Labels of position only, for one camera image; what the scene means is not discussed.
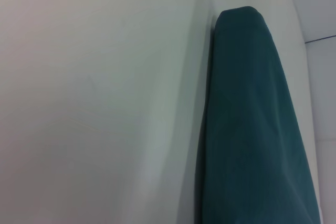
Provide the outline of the teal blue shirt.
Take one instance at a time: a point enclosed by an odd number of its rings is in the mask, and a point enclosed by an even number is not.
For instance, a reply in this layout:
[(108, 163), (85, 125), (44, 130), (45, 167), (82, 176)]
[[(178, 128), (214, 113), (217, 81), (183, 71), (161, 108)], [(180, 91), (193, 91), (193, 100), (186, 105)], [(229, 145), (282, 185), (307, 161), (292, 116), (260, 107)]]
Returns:
[(278, 51), (250, 6), (215, 24), (204, 151), (201, 224), (321, 224)]

